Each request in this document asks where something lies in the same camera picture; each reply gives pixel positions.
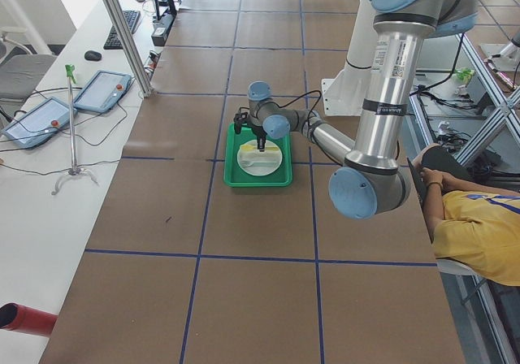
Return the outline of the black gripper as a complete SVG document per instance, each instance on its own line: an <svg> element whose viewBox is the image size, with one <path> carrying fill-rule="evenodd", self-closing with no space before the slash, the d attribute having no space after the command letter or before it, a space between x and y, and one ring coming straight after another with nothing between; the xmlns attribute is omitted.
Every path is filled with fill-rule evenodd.
<svg viewBox="0 0 520 364"><path fill-rule="evenodd" d="M264 152L266 149L266 138L267 133L263 129L262 125L251 124L250 128L253 134L257 137L257 148L260 152Z"/></svg>

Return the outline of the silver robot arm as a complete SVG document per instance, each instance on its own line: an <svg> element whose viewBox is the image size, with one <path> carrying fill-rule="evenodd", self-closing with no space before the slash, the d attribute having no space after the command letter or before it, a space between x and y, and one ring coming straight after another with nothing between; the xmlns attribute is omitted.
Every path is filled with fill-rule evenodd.
<svg viewBox="0 0 520 364"><path fill-rule="evenodd" d="M394 210L410 194L395 154L406 114L419 52L429 37L471 29L478 0L369 0L375 10L375 55L362 103L356 139L323 121L313 110L286 110L271 98L263 81L249 86L249 112L237 114L235 131L252 128L262 149L268 137L300 132L340 162L331 176L334 207L351 219L368 219Z"/></svg>

